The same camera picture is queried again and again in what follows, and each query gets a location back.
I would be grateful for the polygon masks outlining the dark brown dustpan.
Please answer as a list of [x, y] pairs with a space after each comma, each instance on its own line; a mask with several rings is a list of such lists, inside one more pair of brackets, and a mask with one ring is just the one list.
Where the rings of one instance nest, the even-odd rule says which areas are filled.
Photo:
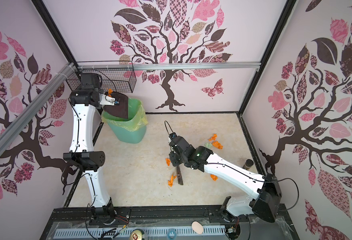
[[120, 104], [118, 106], [103, 106], [103, 110], [111, 116], [128, 119], [129, 97], [119, 92], [105, 92], [105, 95], [115, 98]]

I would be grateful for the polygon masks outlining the dark brown hand brush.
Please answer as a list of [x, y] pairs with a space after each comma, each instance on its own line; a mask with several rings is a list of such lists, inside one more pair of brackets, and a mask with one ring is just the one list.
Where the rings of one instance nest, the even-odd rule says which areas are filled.
[[177, 179], [178, 179], [178, 184], [183, 186], [184, 182], [183, 182], [183, 177], [182, 177], [182, 173], [181, 173], [181, 168], [180, 166], [176, 166], [176, 171], [177, 171]]

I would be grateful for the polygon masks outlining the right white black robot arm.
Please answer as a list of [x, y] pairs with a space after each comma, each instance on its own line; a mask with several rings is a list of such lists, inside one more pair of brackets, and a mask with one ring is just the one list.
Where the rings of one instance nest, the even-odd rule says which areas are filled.
[[206, 147], [194, 148], [175, 133], [169, 134], [169, 146], [171, 149], [169, 157], [173, 166], [184, 165], [193, 170], [215, 175], [247, 194], [226, 200], [225, 213], [233, 217], [254, 214], [265, 222], [276, 221], [282, 198], [276, 176], [252, 173], [224, 160]]

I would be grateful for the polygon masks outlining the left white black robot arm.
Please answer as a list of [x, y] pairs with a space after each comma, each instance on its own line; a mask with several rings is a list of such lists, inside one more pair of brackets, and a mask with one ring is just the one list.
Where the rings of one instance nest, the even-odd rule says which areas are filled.
[[101, 82], [100, 75], [83, 73], [80, 86], [71, 92], [69, 103], [74, 116], [73, 136], [69, 151], [63, 154], [63, 159], [78, 167], [86, 178], [91, 194], [87, 212], [92, 215], [93, 224], [109, 224], [116, 219], [116, 211], [104, 181], [106, 156], [103, 151], [95, 151], [93, 143], [94, 116], [102, 106]]

